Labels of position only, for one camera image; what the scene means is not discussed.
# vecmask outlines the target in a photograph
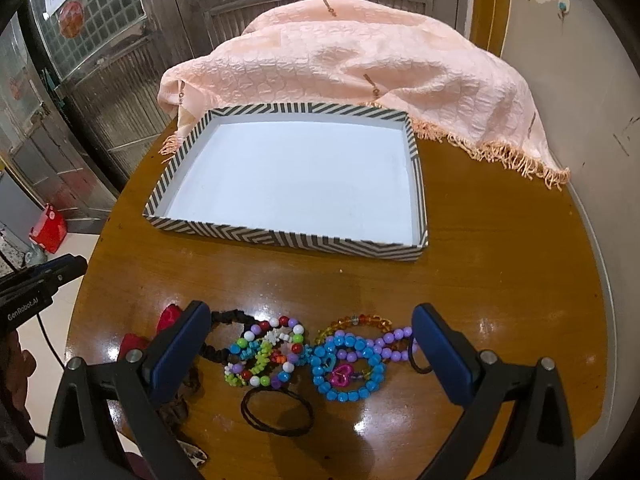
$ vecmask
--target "black scrunchie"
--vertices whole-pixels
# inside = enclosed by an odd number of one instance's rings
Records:
[[[249,410],[249,400],[255,394],[258,394],[260,392],[277,392],[288,395],[292,399],[299,400],[309,414],[309,422],[301,428],[294,428],[293,430],[280,430],[279,428],[274,428],[273,426],[269,426],[268,424],[264,423]],[[314,409],[311,406],[311,403],[308,402],[308,400],[303,399],[303,397],[300,397],[297,393],[292,392],[291,390],[288,390],[286,388],[279,388],[277,390],[274,390],[271,386],[258,386],[257,388],[251,388],[249,391],[247,391],[247,393],[245,393],[244,397],[242,398],[242,402],[240,403],[240,413],[242,413],[242,417],[244,418],[244,420],[246,420],[247,424],[255,430],[265,431],[267,433],[273,433],[279,436],[302,436],[304,434],[307,434],[311,430],[315,422]]]
[[[420,368],[414,360],[414,336],[411,336],[409,338],[409,348],[406,350],[407,353],[409,354],[409,364],[411,365],[411,368],[413,368],[416,372],[418,372],[419,374],[428,374],[433,372],[433,368],[431,368],[431,365],[424,367],[424,368]]]
[[[211,329],[215,328],[217,323],[222,323],[225,325],[230,325],[232,323],[241,323],[244,328],[242,329],[242,333],[251,330],[251,326],[258,324],[253,316],[249,316],[245,314],[242,310],[227,310],[226,312],[212,312],[211,313]],[[222,350],[216,350],[213,346],[203,343],[199,355],[212,361],[214,363],[226,363],[229,361],[229,354],[231,352],[228,348],[223,348]]]

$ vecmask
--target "tile floor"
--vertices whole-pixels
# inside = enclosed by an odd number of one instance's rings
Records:
[[[54,256],[70,253],[84,256],[89,260],[94,252],[97,240],[98,235],[68,234]],[[66,335],[81,283],[82,278],[78,278],[63,285],[54,296],[53,304],[43,310],[41,314],[42,323],[47,335],[49,335],[51,344],[64,362],[71,358],[71,356],[65,358]],[[20,335],[22,348],[29,350],[38,363],[35,373],[29,380],[29,392],[27,395],[27,410],[31,414],[31,425],[37,433],[47,434],[51,409],[58,390],[60,377],[62,377],[62,368],[44,341],[38,320],[35,317],[22,325],[18,329],[18,334]],[[139,453],[138,448],[132,441],[122,435],[120,436],[120,441],[125,451]],[[44,449],[44,441],[37,438],[27,450],[27,461],[32,463],[42,462],[44,460]]]

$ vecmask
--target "wooden table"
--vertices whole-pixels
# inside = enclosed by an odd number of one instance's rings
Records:
[[[258,319],[286,314],[315,336],[332,320],[360,313],[402,327],[416,304],[429,301],[476,348],[491,348],[506,362],[551,356],[575,435],[597,421],[606,376],[604,306],[590,244],[566,190],[473,161],[447,143],[419,141],[430,246],[414,264],[170,234],[142,218],[169,129],[100,236],[76,302],[67,357],[90,364],[115,359],[123,335],[152,336],[171,302],[198,299]],[[238,335],[238,326],[224,327],[209,342],[226,346]],[[183,430],[209,455],[202,472],[212,480],[413,480],[461,413],[433,374],[419,376],[408,364],[392,364],[381,391],[366,401],[345,404],[323,400],[305,369],[296,388],[312,401],[316,425],[304,437],[272,436],[244,422],[244,389],[225,383],[221,365],[203,359],[197,365],[202,395],[191,403]],[[285,399],[267,394],[255,405],[272,422],[294,424],[304,411]],[[473,473],[487,468],[507,416],[508,408]]]

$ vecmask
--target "bolt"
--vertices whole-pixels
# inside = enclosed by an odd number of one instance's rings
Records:
[[[137,363],[138,361],[140,361],[141,357],[142,357],[142,351],[135,348],[127,352],[125,359],[129,363]]]
[[[488,365],[494,364],[498,360],[498,356],[491,350],[482,350],[480,352],[482,362]]]
[[[545,370],[553,370],[556,367],[556,362],[551,357],[543,357],[540,359],[540,364]]]
[[[81,357],[72,357],[71,359],[69,359],[69,362],[66,364],[66,367],[69,368],[69,370],[78,370],[81,364],[82,364]]]

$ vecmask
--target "pink blanket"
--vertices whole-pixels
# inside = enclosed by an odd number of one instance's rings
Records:
[[[268,10],[242,36],[162,76],[178,110],[175,153],[205,111],[268,102],[368,103],[409,113],[417,135],[564,184],[529,87],[512,67],[433,18],[365,0],[303,0]]]

